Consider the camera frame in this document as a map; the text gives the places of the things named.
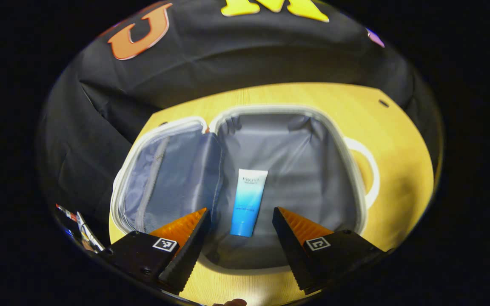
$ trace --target wooden table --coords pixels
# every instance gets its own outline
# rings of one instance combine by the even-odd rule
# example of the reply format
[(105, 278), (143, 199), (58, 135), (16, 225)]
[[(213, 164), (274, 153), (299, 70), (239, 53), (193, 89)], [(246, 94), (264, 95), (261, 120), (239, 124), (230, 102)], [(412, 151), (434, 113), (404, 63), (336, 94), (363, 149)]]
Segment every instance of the wooden table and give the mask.
[[(382, 250), (398, 246), (426, 209), (434, 179), (430, 156), (417, 128), (379, 89), (335, 83), (286, 83), (237, 89), (161, 110), (152, 115), (138, 138), (163, 122), (187, 116), (200, 116), (209, 123), (231, 107), (277, 104), (307, 105), (322, 110), (345, 136), (360, 141), (372, 152), (381, 174), (381, 186), (368, 211), (362, 236)], [(369, 190), (370, 167), (365, 157), (352, 154)], [(109, 232), (111, 242), (124, 236), (112, 218)], [(200, 255), (179, 296), (206, 305), (242, 298), (249, 306), (264, 306), (299, 300), (305, 294), (299, 290), (289, 267), (229, 270), (213, 265)]]

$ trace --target black fabric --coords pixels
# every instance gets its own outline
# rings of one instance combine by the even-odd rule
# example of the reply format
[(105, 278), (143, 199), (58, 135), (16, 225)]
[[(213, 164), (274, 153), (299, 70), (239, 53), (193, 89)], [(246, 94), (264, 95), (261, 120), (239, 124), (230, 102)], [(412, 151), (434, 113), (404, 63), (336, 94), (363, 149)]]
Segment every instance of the black fabric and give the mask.
[(95, 39), (56, 82), (37, 134), (49, 205), (58, 202), (107, 223), (113, 180), (151, 113), (253, 85), (315, 81), (379, 88), (408, 113), (437, 160), (436, 108), (414, 69), (335, 8), (315, 2), (330, 19), (322, 23), (264, 7), (225, 17), (224, 0), (172, 4), (169, 29), (152, 48), (117, 60), (107, 43), (131, 23), (132, 39), (146, 35), (146, 10)]

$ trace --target zipper track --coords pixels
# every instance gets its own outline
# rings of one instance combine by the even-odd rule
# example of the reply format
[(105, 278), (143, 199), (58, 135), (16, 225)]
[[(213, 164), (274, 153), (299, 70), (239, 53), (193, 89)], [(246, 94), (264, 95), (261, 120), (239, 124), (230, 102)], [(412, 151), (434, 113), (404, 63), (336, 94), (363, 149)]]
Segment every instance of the zipper track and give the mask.
[(334, 143), (338, 148), (338, 152), (344, 161), (345, 168), (348, 173), (352, 176), (351, 184), (354, 187), (355, 198), (358, 200), (358, 213), (359, 222), (355, 226), (355, 231), (362, 235), (366, 229), (366, 223), (368, 221), (368, 210), (366, 208), (366, 200), (364, 195), (365, 187), (362, 181), (362, 176), (360, 175), (360, 170), (356, 165), (349, 149), (344, 141), (344, 135), (342, 130), (337, 126), (336, 122), (330, 118), (323, 111), (310, 106), (303, 105), (249, 105), (249, 106), (238, 106), (221, 112), (216, 116), (209, 124), (211, 131), (218, 134), (220, 126), (225, 122), (226, 119), (232, 118), (234, 116), (240, 115), (255, 115), (255, 114), (296, 114), (303, 115), (319, 120), (324, 124), (325, 128), (328, 129)]
[(113, 182), (113, 194), (111, 195), (111, 216), (117, 228), (128, 234), (136, 230), (126, 218), (124, 195), (128, 190), (128, 181), (130, 172), (135, 167), (137, 157), (147, 145), (159, 141), (161, 138), (174, 136), (193, 130), (193, 127), (200, 124), (202, 126), (202, 134), (206, 132), (208, 126), (205, 120), (200, 116), (191, 116), (173, 122), (169, 122), (157, 128), (146, 132), (142, 137), (136, 140), (128, 156), (124, 160), (124, 164), (117, 173)]

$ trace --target skincare tube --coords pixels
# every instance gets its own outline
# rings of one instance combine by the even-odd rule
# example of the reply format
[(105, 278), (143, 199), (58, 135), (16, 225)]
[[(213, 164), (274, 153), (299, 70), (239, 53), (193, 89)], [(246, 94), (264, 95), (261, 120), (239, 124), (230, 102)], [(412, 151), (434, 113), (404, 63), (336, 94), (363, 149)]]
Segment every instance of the skincare tube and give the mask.
[(230, 235), (251, 237), (268, 172), (239, 169), (238, 173)]

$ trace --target toiletry bag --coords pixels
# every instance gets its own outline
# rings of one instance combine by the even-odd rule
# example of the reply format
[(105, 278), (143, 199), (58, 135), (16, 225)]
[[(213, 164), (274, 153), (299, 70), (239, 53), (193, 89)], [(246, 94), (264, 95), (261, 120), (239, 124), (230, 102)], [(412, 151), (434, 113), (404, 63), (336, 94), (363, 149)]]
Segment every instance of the toiletry bag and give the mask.
[[(366, 197), (348, 146), (373, 169)], [(268, 170), (250, 238), (229, 234), (239, 168)], [(272, 225), (274, 207), (361, 234), (378, 190), (371, 153), (321, 111), (244, 106), (220, 113), (209, 126), (191, 116), (138, 138), (115, 178), (111, 217), (125, 233), (148, 233), (206, 207), (212, 212), (206, 258), (226, 269), (265, 269), (288, 264)]]

